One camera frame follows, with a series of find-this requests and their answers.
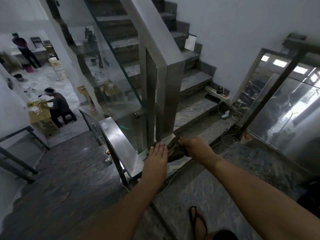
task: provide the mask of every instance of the hair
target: hair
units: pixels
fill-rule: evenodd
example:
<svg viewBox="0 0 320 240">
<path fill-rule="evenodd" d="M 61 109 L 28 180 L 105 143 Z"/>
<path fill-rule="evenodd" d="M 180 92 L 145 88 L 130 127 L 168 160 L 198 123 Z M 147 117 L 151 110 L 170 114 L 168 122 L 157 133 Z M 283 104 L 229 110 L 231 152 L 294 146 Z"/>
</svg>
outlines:
<svg viewBox="0 0 320 240">
<path fill-rule="evenodd" d="M 53 88 L 46 88 L 44 90 L 45 93 L 55 93 L 56 91 Z"/>
</svg>

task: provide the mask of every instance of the power strip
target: power strip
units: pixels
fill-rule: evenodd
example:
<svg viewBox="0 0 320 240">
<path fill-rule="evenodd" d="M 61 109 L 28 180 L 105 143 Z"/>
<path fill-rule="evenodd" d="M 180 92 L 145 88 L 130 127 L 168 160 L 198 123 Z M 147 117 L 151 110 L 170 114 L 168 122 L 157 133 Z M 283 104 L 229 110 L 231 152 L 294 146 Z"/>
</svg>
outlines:
<svg viewBox="0 0 320 240">
<path fill-rule="evenodd" d="M 207 93 L 209 93 L 210 95 L 212 95 L 218 99 L 221 99 L 221 101 L 225 102 L 227 105 L 230 105 L 230 98 L 227 97 L 226 95 L 223 95 L 222 93 L 218 94 L 216 89 L 213 89 L 212 87 L 206 86 L 204 88 L 204 90 Z"/>
</svg>

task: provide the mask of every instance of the finger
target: finger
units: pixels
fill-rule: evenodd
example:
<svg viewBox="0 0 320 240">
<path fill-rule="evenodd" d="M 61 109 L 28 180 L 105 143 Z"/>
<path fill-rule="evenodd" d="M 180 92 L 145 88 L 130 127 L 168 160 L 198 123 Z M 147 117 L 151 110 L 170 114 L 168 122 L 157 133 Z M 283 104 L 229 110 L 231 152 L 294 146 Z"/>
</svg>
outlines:
<svg viewBox="0 0 320 240">
<path fill-rule="evenodd" d="M 164 149 L 163 149 L 162 158 L 164 158 L 166 161 L 168 161 L 168 148 L 166 145 L 164 146 Z"/>
<path fill-rule="evenodd" d="M 154 151 L 152 153 L 153 156 L 157 155 L 158 154 L 158 151 L 159 151 L 159 147 L 160 147 L 160 144 L 156 144 L 155 147 L 154 147 Z"/>
<path fill-rule="evenodd" d="M 180 145 L 187 146 L 190 144 L 190 141 L 191 141 L 191 139 L 180 137 L 180 139 L 178 140 L 178 143 Z"/>
<path fill-rule="evenodd" d="M 153 153 L 153 151 L 154 151 L 154 147 L 152 146 L 152 147 L 150 147 L 150 149 L 149 149 L 149 156 L 148 157 L 150 157 L 151 155 L 152 155 L 152 153 Z"/>
<path fill-rule="evenodd" d="M 159 147 L 158 156 L 162 157 L 164 148 L 165 148 L 165 145 L 161 144 Z"/>
</svg>

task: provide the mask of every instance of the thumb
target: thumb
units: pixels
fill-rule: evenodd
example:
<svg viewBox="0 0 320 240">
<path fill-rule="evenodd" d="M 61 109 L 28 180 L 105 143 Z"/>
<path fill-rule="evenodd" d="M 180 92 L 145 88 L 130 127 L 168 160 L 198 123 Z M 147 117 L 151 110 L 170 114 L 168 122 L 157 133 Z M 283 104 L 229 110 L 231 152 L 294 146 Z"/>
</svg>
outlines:
<svg viewBox="0 0 320 240">
<path fill-rule="evenodd" d="M 178 143 L 182 146 L 188 146 L 190 144 L 191 139 L 180 137 Z"/>
</svg>

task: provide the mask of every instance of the black chair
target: black chair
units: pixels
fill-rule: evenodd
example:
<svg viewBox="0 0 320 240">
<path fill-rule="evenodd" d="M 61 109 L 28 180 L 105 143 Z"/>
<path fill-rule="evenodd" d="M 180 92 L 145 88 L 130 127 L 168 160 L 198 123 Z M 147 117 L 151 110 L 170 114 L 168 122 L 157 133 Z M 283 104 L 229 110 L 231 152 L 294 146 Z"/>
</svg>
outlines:
<svg viewBox="0 0 320 240">
<path fill-rule="evenodd" d="M 71 116 L 71 119 L 66 119 L 66 116 L 68 116 L 68 115 Z M 68 112 L 61 113 L 61 117 L 62 117 L 65 125 L 67 125 L 68 122 L 70 122 L 70 121 L 73 121 L 73 120 L 77 121 L 77 117 L 75 116 L 75 114 L 71 110 L 69 110 Z"/>
</svg>

